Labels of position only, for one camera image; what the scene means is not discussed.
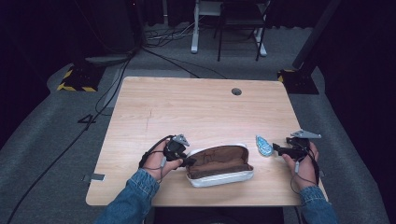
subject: chair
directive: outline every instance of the chair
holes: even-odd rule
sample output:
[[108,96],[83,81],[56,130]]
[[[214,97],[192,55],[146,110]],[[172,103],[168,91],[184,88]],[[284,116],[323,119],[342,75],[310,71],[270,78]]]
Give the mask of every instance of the chair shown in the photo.
[[220,37],[218,62],[220,61],[223,30],[229,28],[236,30],[251,29],[252,31],[248,38],[254,37],[255,29],[262,29],[256,55],[256,61],[259,60],[260,49],[262,47],[262,40],[265,31],[265,14],[269,10],[269,5],[271,4],[268,5],[264,12],[261,12],[259,6],[256,3],[257,1],[255,0],[223,0],[223,3],[220,6],[218,26],[216,27],[214,34],[214,38],[216,38],[216,34],[219,29]]

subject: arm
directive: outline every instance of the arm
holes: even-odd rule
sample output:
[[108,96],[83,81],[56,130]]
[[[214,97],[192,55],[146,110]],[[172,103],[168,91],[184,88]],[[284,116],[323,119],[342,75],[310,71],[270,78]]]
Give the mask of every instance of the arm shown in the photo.
[[161,142],[148,156],[142,169],[127,181],[126,187],[95,223],[136,223],[141,224],[151,207],[151,200],[160,188],[161,181],[171,170],[176,169],[182,160],[167,161],[163,167],[163,149],[165,141]]
[[[312,156],[318,160],[318,149],[313,143],[310,143]],[[315,169],[311,158],[306,156],[295,170],[296,161],[287,154],[282,155],[285,162],[291,169],[291,175],[300,190],[303,218],[307,223],[338,223],[336,214],[332,206],[326,201],[323,192],[318,187],[315,177]]]

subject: blue object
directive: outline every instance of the blue object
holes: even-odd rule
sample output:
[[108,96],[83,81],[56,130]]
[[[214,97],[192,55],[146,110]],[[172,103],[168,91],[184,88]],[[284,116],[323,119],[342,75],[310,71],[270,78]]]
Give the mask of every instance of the blue object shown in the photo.
[[259,149],[260,153],[265,156],[269,157],[273,154],[274,149],[271,147],[271,145],[268,144],[268,142],[262,138],[259,135],[256,135],[256,143],[257,143],[257,148]]

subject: hand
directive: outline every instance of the hand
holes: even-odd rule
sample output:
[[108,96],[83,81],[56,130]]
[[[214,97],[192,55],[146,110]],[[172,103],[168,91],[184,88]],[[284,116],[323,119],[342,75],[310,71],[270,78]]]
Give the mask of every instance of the hand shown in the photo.
[[[309,143],[309,147],[311,148],[311,151],[309,153],[311,153],[312,157],[315,158],[315,161],[318,161],[319,152],[317,147],[312,142]],[[287,154],[283,154],[282,157],[291,169],[291,175],[296,175],[296,161],[294,161]],[[316,185],[315,183],[317,180],[315,177],[315,169],[309,156],[306,156],[302,161],[300,161],[298,176],[295,176],[294,181],[296,182],[300,190]]]
[[183,163],[182,159],[166,161],[165,166],[161,167],[163,158],[165,158],[163,155],[163,149],[165,148],[166,143],[167,141],[162,141],[158,146],[156,146],[143,165],[143,169],[145,169],[156,180],[162,180],[171,170],[175,170],[181,165],[181,163]]

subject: denim sleeve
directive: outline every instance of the denim sleeve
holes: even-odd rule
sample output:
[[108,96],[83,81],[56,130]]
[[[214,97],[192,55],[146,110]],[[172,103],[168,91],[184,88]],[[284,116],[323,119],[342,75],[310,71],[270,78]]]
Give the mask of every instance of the denim sleeve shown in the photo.
[[106,207],[95,223],[141,224],[159,187],[149,173],[143,169],[137,170],[127,181],[125,189]]
[[308,223],[338,223],[332,206],[326,201],[323,192],[317,186],[302,189],[300,192],[302,214]]

